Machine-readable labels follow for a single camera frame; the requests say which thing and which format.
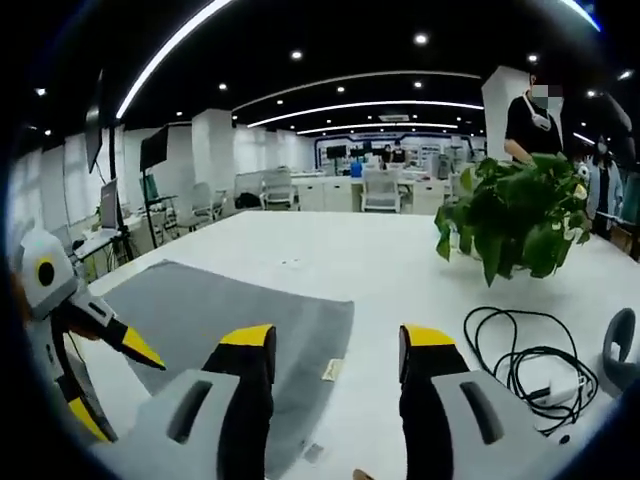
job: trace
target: computer monitor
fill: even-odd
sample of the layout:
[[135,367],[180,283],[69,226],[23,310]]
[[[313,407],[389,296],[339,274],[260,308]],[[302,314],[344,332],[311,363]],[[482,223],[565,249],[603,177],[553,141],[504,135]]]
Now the computer monitor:
[[327,158],[344,158],[347,156],[347,146],[327,147]]
[[[156,185],[156,179],[153,177],[153,175],[147,175],[146,177],[146,200],[147,201],[151,201],[151,200],[157,200],[158,198],[160,198],[160,195],[158,194],[158,186]],[[140,179],[140,188],[142,189],[142,195],[144,196],[145,194],[145,180],[144,178]]]
[[158,165],[167,159],[169,127],[160,129],[156,134],[145,138],[140,145],[140,171]]
[[111,180],[100,191],[102,228],[118,228],[118,180]]
[[102,72],[98,76],[95,92],[87,109],[85,120],[84,138],[87,150],[87,164],[89,173],[98,160],[98,154],[102,148],[102,125],[100,124],[100,103],[102,99]]

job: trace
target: office chair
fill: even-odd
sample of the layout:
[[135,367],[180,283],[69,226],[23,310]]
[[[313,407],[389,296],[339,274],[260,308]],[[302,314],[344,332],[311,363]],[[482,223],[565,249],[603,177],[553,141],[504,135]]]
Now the office chair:
[[211,221],[216,222],[224,213],[224,207],[227,204],[227,191],[226,190],[216,190],[215,195],[213,196],[213,201],[211,202]]
[[381,210],[400,213],[398,172],[395,170],[365,170],[362,211]]
[[211,218],[211,188],[206,182],[196,183],[191,191],[192,212],[197,217]]
[[262,193],[260,203],[266,210],[269,204],[293,207],[295,189],[291,183],[291,172],[288,168],[268,170],[262,177]]
[[208,220],[207,217],[194,215],[188,208],[181,208],[176,216],[176,225],[178,228],[186,228],[191,233],[195,232],[199,225],[206,223]]

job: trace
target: led light strip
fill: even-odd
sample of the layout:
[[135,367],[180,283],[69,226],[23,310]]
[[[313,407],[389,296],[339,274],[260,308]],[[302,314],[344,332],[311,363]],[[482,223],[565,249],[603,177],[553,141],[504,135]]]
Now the led light strip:
[[349,130],[350,128],[384,128],[384,127],[431,127],[431,128],[458,128],[457,125],[446,125],[444,123],[415,123],[415,122],[388,122],[388,123],[359,123],[357,125],[343,125],[341,127],[324,127],[313,130],[298,132],[298,135],[308,133],[332,132],[334,130]]
[[560,0],[560,2],[564,3],[571,10],[573,10],[578,15],[580,15],[582,18],[584,18],[598,32],[602,31],[602,29],[600,28],[600,25],[598,25],[596,23],[596,21],[591,17],[591,15],[589,15],[584,8],[582,8],[580,5],[578,5],[578,3],[575,2],[575,0]]
[[344,103],[342,105],[331,105],[330,107],[312,108],[310,110],[303,110],[301,112],[288,113],[286,115],[280,115],[278,117],[267,118],[259,122],[247,125],[248,128],[259,127],[271,122],[277,122],[279,120],[285,120],[287,118],[299,117],[301,115],[309,115],[311,113],[329,112],[332,110],[341,110],[344,108],[360,108],[360,107],[377,107],[385,105],[430,105],[438,107],[456,107],[456,108],[469,108],[471,110],[484,110],[482,105],[469,105],[466,103],[455,102],[437,102],[431,100],[389,100],[384,102],[359,102],[359,103]]
[[589,145],[595,145],[595,143],[596,143],[593,140],[590,140],[587,137],[583,137],[582,135],[580,135],[579,133],[576,133],[576,132],[573,132],[573,136],[576,137],[576,138],[579,138],[583,142],[587,142]]
[[440,70],[387,70],[384,72],[369,72],[369,73],[357,73],[355,75],[347,75],[343,77],[334,77],[327,78],[325,80],[320,80],[318,82],[307,83],[305,85],[299,85],[297,87],[287,88],[286,90],[280,90],[276,93],[270,93],[264,97],[256,98],[255,100],[251,100],[250,102],[244,103],[242,105],[237,106],[233,109],[234,112],[240,110],[241,108],[248,107],[253,105],[254,103],[263,102],[265,100],[269,100],[270,98],[279,97],[281,95],[297,92],[299,90],[304,90],[305,88],[317,87],[319,85],[326,85],[328,83],[337,83],[344,82],[347,80],[357,80],[359,78],[371,78],[371,77],[386,77],[390,75],[441,75],[446,77],[461,77],[461,78],[470,78],[473,80],[481,80],[482,77],[480,75],[473,75],[471,73],[462,73],[462,72],[443,72]]
[[165,58],[176,48],[180,42],[182,42],[185,38],[187,38],[196,28],[202,25],[207,19],[209,19],[212,15],[218,12],[221,8],[226,7],[233,0],[213,0],[209,5],[204,7],[198,13],[196,13],[191,20],[185,23],[180,30],[178,30],[173,36],[163,45],[163,47],[155,54],[155,56],[151,59],[145,69],[142,71],[138,79],[135,81],[131,90],[125,97],[124,101],[120,105],[118,109],[118,113],[116,114],[116,118],[120,120],[124,114],[127,112],[127,109],[133,102],[133,99],[136,98],[136,95],[140,92],[144,84],[149,80],[149,77],[153,75],[153,72],[158,68],[158,66],[163,62]]

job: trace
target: potted plant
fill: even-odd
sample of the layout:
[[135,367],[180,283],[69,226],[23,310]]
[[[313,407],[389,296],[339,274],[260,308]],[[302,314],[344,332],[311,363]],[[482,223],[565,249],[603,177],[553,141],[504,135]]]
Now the potted plant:
[[589,240],[584,213],[584,180],[562,156],[534,155],[534,165],[483,160],[475,171],[461,176],[468,192],[445,203],[436,215],[440,231],[436,250],[449,261],[451,232],[459,235],[459,249],[475,249],[491,286],[496,275],[511,278],[514,269],[528,269],[544,278],[562,267],[571,244]]

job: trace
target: cable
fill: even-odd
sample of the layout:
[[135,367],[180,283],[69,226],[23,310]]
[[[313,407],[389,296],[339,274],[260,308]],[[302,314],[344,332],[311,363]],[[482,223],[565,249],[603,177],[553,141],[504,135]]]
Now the cable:
[[[469,336],[469,329],[468,329],[469,320],[476,313],[487,312],[487,311],[491,313],[485,316],[476,327],[474,341],[472,342]],[[558,325],[562,327],[562,329],[565,331],[565,333],[569,337],[569,341],[571,342],[571,353],[567,353],[563,350],[559,350],[557,348],[549,347],[549,346],[536,346],[536,347],[525,348],[524,350],[517,351],[516,343],[518,341],[518,324],[516,322],[516,319],[514,318],[514,314],[540,316],[540,317],[549,318],[554,322],[556,322]],[[491,370],[489,366],[486,364],[482,356],[482,353],[480,351],[479,336],[480,336],[480,330],[482,329],[482,326],[490,319],[500,315],[506,316],[513,324],[513,342],[511,342],[510,351],[508,353],[505,353],[502,357],[500,357],[496,365],[493,367],[493,370]],[[573,337],[571,336],[571,333],[569,332],[569,329],[564,325],[564,323],[562,323],[553,315],[549,315],[547,313],[541,313],[541,312],[529,312],[526,310],[502,310],[500,308],[487,307],[487,306],[478,307],[472,310],[471,312],[469,312],[464,319],[464,336],[465,336],[465,339],[467,340],[467,343],[469,344],[469,347],[471,348],[474,355],[478,359],[478,362],[480,362],[480,366],[484,371],[489,373],[496,380],[500,381],[500,379],[498,379],[498,376],[497,376],[498,368],[500,367],[502,362],[509,360],[510,363],[509,363],[509,369],[507,374],[506,387],[509,390],[511,390],[511,392],[513,392],[514,395],[516,395],[518,398],[523,400],[535,415],[542,418],[550,419],[550,420],[558,420],[558,422],[554,426],[539,430],[539,432],[545,436],[551,435],[558,428],[562,427],[569,421],[571,423],[576,423],[580,414],[584,411],[585,408],[589,406],[589,404],[593,401],[596,394],[598,393],[598,388],[599,388],[598,378],[589,367],[587,367],[584,363],[582,363],[578,359],[578,351],[576,349],[576,344],[573,340]],[[579,383],[578,395],[571,407],[562,406],[562,405],[554,405],[554,406],[543,405],[536,401],[537,398],[539,397],[536,397],[535,395],[531,395],[524,390],[522,383],[520,382],[520,366],[522,362],[525,361],[527,358],[540,357],[540,356],[551,356],[551,357],[557,357],[561,359],[563,362],[565,362],[570,367],[575,369],[578,377],[581,377],[582,379],[584,379],[584,383]],[[583,400],[583,391],[585,389],[586,389],[586,401]]]
[[69,340],[71,340],[71,343],[73,344],[73,349],[76,351],[76,355],[78,355],[78,359],[82,362],[82,364],[86,369],[87,364],[85,363],[84,358],[82,358],[82,355],[80,355],[80,351],[78,350],[78,346],[76,345],[76,342],[73,339],[73,335],[71,335],[71,332],[67,332],[67,336],[69,337]]

